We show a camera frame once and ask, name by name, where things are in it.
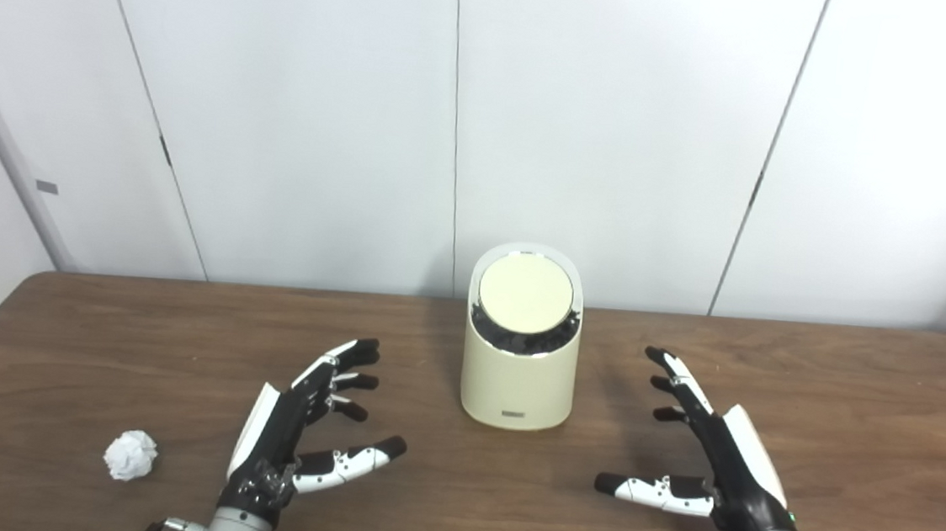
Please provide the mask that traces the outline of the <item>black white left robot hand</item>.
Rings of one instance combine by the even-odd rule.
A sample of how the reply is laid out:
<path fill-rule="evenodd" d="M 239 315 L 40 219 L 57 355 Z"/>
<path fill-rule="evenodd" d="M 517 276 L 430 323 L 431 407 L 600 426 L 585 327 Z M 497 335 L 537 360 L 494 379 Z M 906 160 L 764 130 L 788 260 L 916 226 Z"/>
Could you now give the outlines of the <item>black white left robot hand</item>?
<path fill-rule="evenodd" d="M 286 389 L 263 385 L 226 469 L 216 507 L 230 518 L 275 530 L 298 494 L 325 491 L 387 466 L 408 450 L 401 436 L 346 450 L 299 452 L 303 432 L 331 413 L 365 422 L 369 412 L 344 390 L 377 389 L 361 366 L 380 361 L 380 342 L 356 338 L 316 357 Z"/>

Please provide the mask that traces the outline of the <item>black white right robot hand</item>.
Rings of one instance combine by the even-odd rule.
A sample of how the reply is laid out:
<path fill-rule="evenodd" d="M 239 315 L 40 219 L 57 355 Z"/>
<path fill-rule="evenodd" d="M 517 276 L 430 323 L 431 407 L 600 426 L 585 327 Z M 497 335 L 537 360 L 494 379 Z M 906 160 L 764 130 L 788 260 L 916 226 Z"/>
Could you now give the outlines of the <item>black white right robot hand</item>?
<path fill-rule="evenodd" d="M 677 355 L 647 346 L 645 356 L 665 370 L 651 384 L 678 403 L 655 408 L 660 422 L 687 424 L 709 461 L 712 478 L 626 477 L 600 472 L 598 493 L 656 510 L 709 518 L 720 531 L 798 531 L 766 446 L 743 406 L 718 413 Z"/>

